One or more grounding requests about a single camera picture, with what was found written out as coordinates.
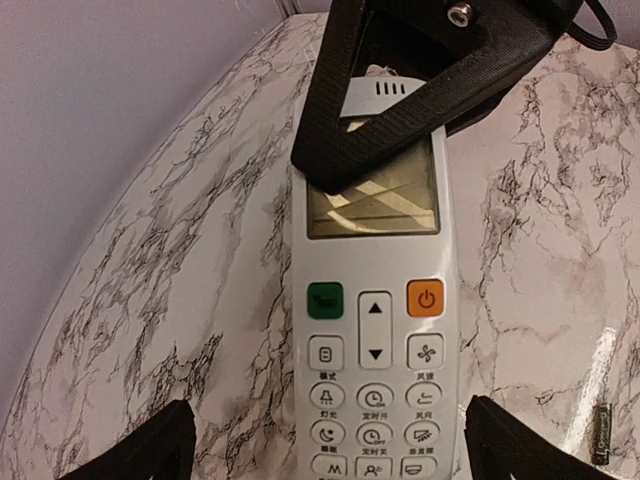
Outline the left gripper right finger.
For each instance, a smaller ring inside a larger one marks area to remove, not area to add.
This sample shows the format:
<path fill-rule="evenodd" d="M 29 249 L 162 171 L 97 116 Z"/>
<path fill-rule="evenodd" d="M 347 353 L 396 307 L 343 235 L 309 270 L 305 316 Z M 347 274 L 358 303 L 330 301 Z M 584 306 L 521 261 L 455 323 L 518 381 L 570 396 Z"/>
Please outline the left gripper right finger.
<path fill-rule="evenodd" d="M 473 396 L 464 429 L 474 480 L 607 480 L 552 445 L 487 396 Z"/>

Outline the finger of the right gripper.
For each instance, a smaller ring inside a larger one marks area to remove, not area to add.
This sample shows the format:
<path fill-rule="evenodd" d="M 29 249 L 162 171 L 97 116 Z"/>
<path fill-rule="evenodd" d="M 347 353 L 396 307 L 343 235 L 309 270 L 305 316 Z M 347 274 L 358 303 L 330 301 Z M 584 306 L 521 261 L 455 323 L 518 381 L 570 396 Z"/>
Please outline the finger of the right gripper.
<path fill-rule="evenodd" d="M 576 1 L 331 5 L 291 154 L 316 188 L 343 191 L 438 128 L 478 122 L 569 29 Z"/>

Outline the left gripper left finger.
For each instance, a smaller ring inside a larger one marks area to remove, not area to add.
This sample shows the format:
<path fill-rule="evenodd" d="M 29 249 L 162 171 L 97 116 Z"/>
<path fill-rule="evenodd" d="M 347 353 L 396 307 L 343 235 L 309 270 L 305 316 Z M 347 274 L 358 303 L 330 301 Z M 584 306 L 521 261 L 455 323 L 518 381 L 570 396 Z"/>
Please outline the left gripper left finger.
<path fill-rule="evenodd" d="M 195 422 L 186 400 L 173 400 L 110 450 L 65 475 L 68 480 L 189 480 Z"/>

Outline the black green AAA battery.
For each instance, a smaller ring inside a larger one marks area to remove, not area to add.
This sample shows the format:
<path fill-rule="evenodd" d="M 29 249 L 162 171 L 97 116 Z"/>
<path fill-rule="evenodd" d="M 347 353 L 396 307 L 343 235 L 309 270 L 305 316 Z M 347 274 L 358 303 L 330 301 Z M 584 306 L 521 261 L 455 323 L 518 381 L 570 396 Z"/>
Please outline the black green AAA battery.
<path fill-rule="evenodd" d="M 613 405 L 601 403 L 596 406 L 593 437 L 593 462 L 597 466 L 609 464 L 611 455 Z"/>

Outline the white remote control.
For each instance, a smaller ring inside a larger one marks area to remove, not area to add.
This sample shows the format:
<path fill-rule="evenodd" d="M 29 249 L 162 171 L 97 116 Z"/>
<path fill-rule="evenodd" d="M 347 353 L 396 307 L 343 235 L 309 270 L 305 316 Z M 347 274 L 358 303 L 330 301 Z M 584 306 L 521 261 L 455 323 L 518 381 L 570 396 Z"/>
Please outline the white remote control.
<path fill-rule="evenodd" d="M 452 477 L 452 205 L 444 128 L 337 195 L 293 174 L 298 478 Z"/>

